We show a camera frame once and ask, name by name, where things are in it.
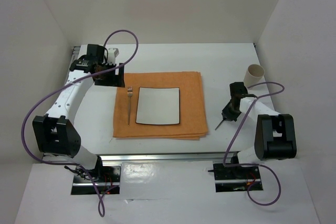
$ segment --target beige cup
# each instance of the beige cup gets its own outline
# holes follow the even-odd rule
[[[260,79],[264,76],[265,70],[262,66],[258,64],[252,64],[248,66],[245,78],[244,85],[245,87],[249,87],[251,85],[257,84]]]

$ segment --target fork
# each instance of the fork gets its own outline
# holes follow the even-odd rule
[[[131,117],[131,97],[133,96],[132,86],[127,87],[127,96],[128,96],[128,126],[130,126],[130,117]]]

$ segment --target white square plate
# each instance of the white square plate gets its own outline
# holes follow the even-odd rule
[[[140,88],[136,122],[169,125],[180,123],[180,89]]]

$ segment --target white wall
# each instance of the white wall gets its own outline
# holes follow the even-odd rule
[[[257,53],[266,79],[286,87],[273,98],[275,107],[293,115],[299,157],[320,221],[334,223],[336,0],[279,0]]]
[[[46,0],[73,44],[103,43],[116,29],[141,43],[256,42],[277,0]],[[133,43],[120,35],[117,43]]]
[[[71,47],[43,0],[0,0],[0,31],[0,223],[12,223],[33,162],[21,144],[22,120],[63,84]],[[26,136],[37,154],[31,120]]]

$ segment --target folded cloth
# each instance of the folded cloth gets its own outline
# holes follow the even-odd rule
[[[205,117],[202,77],[199,72],[125,73],[126,87],[133,87],[128,126],[127,88],[118,88],[113,116],[113,137],[150,137],[199,140],[208,132]],[[180,124],[137,124],[136,111],[140,87],[179,88]]]

